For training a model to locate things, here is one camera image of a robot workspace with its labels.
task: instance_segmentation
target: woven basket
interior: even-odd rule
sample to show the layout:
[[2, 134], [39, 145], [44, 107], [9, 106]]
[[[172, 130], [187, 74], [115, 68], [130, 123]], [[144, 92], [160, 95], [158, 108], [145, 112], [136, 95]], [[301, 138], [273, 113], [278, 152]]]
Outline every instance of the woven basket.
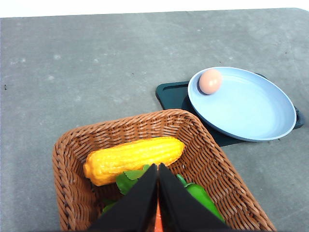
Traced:
[[121, 197], [115, 184], [96, 187], [85, 178], [83, 163], [89, 152], [158, 136], [173, 136], [185, 143], [182, 156], [169, 168], [186, 181], [202, 185], [231, 228], [275, 230], [199, 119], [179, 109], [78, 127], [58, 139], [53, 166], [62, 230], [85, 230], [99, 217], [102, 198]]

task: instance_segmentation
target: yellow corn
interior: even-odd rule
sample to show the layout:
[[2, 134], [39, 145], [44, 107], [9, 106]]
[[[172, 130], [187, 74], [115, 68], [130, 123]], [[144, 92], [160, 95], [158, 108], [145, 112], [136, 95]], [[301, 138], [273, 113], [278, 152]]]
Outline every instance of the yellow corn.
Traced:
[[175, 162], [184, 143], [173, 137], [137, 140], [91, 152], [84, 164], [84, 173], [97, 186], [110, 184], [124, 171], [142, 169], [145, 164]]

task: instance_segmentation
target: table surface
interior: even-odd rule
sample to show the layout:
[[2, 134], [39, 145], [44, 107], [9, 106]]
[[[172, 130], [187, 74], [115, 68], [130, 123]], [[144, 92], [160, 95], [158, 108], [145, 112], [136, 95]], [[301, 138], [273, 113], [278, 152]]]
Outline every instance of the table surface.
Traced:
[[[214, 66], [265, 75], [309, 119], [300, 9], [1, 19], [1, 229], [59, 229], [52, 148], [69, 129], [161, 109], [155, 88]], [[309, 125], [223, 147], [278, 230], [309, 231]]]

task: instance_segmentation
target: egg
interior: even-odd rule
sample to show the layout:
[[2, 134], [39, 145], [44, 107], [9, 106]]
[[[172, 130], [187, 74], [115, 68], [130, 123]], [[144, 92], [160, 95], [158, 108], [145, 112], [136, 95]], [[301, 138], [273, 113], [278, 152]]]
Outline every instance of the egg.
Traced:
[[220, 88], [221, 83], [221, 73], [216, 69], [209, 69], [201, 75], [198, 85], [203, 93], [213, 94]]

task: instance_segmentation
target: plate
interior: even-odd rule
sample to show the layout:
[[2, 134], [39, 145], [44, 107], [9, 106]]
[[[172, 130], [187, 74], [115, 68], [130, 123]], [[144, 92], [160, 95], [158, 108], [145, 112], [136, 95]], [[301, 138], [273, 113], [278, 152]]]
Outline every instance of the plate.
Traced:
[[[211, 95], [198, 87], [208, 69], [222, 75], [222, 85]], [[211, 127], [231, 137], [251, 141], [279, 139], [296, 123], [289, 97], [261, 76], [233, 67], [212, 67], [199, 71], [190, 80], [188, 95], [199, 116]]]

